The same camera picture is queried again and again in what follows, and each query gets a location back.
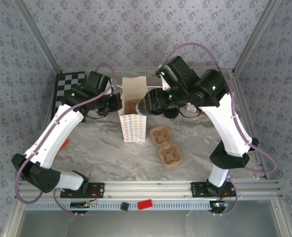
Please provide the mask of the white printed paper bag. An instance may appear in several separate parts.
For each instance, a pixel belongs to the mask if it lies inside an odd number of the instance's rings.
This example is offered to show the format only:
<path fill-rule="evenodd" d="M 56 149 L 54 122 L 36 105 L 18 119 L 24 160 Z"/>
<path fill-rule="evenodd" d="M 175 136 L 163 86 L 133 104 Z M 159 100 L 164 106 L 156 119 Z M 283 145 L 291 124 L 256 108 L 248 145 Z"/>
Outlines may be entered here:
<path fill-rule="evenodd" d="M 123 77 L 121 84 L 122 109 L 118 111 L 124 142 L 143 142 L 146 139 L 146 116 L 139 114 L 124 114 L 124 104 L 127 100 L 143 99 L 150 88 L 145 76 L 134 78 Z"/>

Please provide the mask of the black grey chessboard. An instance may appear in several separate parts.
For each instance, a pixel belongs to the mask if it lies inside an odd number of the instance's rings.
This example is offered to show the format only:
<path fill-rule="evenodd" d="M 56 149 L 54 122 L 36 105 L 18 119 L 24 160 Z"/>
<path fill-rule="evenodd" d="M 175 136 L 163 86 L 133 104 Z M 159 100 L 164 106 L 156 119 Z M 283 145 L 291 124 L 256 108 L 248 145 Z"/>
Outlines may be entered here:
<path fill-rule="evenodd" d="M 79 84 L 86 82 L 85 71 L 60 73 L 56 75 L 54 95 L 51 108 L 51 119 L 54 118 L 58 107 L 61 105 L 65 93 L 71 88 L 77 87 Z"/>

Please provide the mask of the black cup lid stack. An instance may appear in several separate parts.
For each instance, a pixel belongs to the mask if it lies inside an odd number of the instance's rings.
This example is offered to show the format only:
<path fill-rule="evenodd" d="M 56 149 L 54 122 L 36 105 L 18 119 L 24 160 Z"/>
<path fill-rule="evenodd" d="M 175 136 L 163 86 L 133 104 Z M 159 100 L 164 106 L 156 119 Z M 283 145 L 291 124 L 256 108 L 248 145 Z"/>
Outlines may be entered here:
<path fill-rule="evenodd" d="M 170 108 L 163 111 L 163 115 L 169 119 L 175 119 L 179 115 L 179 111 L 176 108 Z"/>

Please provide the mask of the small circuit board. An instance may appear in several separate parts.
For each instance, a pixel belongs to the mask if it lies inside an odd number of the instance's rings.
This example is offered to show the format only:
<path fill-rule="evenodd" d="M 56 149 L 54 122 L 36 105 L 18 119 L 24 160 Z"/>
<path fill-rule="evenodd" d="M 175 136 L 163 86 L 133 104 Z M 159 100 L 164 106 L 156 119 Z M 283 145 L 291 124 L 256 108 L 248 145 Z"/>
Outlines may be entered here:
<path fill-rule="evenodd" d="M 96 201 L 80 201 L 80 202 L 71 202 L 70 208 L 92 208 L 98 203 Z"/>
<path fill-rule="evenodd" d="M 211 208 L 226 208 L 228 203 L 226 201 L 210 201 Z"/>

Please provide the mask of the red plastic block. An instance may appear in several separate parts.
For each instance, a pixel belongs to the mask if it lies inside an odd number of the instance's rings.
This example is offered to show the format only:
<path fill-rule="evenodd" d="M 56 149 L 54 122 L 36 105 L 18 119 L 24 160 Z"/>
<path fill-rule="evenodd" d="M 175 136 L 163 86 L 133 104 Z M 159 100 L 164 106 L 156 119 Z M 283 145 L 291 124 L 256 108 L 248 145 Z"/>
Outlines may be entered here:
<path fill-rule="evenodd" d="M 138 206 L 138 210 L 145 210 L 145 209 L 153 208 L 153 202 L 151 199 L 147 199 L 147 200 L 139 201 L 137 203 L 137 206 Z"/>

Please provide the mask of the grey metal panel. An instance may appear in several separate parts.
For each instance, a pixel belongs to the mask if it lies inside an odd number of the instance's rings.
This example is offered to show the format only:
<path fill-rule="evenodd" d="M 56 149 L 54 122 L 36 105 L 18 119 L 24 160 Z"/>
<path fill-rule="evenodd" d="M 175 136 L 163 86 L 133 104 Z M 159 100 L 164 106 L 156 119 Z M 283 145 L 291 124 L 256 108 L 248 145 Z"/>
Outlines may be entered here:
<path fill-rule="evenodd" d="M 276 199 L 241 200 L 226 215 L 207 210 L 90 211 L 21 209 L 15 237 L 292 237 L 292 225 Z"/>

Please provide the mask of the aluminium frame rail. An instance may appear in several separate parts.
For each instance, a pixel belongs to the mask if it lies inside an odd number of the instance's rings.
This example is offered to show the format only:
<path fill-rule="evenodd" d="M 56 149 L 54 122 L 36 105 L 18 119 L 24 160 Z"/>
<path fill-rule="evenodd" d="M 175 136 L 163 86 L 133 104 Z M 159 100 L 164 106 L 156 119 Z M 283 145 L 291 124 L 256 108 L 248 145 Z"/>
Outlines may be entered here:
<path fill-rule="evenodd" d="M 236 111 L 239 114 L 240 121 L 242 122 L 248 134 L 253 138 L 257 138 L 258 135 L 255 131 L 248 103 L 245 99 L 240 82 L 232 71 L 229 71 L 229 75 L 235 96 L 235 101 L 237 104 Z M 272 166 L 271 161 L 263 154 L 259 153 L 258 151 L 248 152 L 248 154 L 250 156 L 250 162 L 248 163 L 247 167 L 262 171 L 269 170 L 271 168 Z"/>

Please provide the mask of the aluminium frame post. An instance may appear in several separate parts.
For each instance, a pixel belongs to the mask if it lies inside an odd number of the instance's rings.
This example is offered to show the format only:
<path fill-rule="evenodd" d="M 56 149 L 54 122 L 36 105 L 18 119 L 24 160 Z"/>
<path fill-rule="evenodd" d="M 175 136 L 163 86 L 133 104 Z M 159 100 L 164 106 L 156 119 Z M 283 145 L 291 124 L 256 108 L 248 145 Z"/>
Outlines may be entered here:
<path fill-rule="evenodd" d="M 53 53 L 51 52 L 45 38 L 43 37 L 41 31 L 39 30 L 32 14 L 30 13 L 29 9 L 27 8 L 24 0 L 12 0 L 13 4 L 17 8 L 22 20 L 28 27 L 30 33 L 32 34 L 36 44 L 38 45 L 39 49 L 43 53 L 45 59 L 47 60 L 48 64 L 52 68 L 53 72 L 59 74 L 61 69 L 56 62 Z"/>
<path fill-rule="evenodd" d="M 244 66 L 246 65 L 249 57 L 251 56 L 252 51 L 256 47 L 258 41 L 260 40 L 263 32 L 265 31 L 266 27 L 268 26 L 270 20 L 272 19 L 275 11 L 281 4 L 282 0 L 268 0 L 265 8 L 263 9 L 252 33 L 250 34 L 245 47 L 243 48 L 234 68 L 233 74 L 238 76 Z"/>

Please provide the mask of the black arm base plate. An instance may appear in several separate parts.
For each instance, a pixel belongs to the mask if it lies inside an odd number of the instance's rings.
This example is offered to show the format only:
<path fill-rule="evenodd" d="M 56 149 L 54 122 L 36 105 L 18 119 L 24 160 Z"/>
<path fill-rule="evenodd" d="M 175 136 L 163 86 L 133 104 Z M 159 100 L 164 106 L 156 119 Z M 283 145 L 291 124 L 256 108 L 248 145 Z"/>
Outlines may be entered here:
<path fill-rule="evenodd" d="M 221 198 L 223 194 L 236 197 L 235 188 L 230 182 L 224 182 L 221 187 L 216 187 L 208 181 L 192 182 L 190 189 L 193 198 Z"/>
<path fill-rule="evenodd" d="M 60 198 L 103 198 L 105 183 L 86 183 L 78 190 L 64 189 L 61 191 Z"/>

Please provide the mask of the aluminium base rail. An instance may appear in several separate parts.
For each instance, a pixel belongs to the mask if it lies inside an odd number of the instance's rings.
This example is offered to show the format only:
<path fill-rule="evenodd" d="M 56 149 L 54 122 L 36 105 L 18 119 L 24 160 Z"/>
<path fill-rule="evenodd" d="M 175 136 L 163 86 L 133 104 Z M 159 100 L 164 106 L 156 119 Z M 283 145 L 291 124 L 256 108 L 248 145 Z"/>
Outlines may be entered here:
<path fill-rule="evenodd" d="M 239 199 L 281 197 L 276 180 L 234 180 Z M 103 199 L 192 199 L 190 181 L 105 181 Z"/>

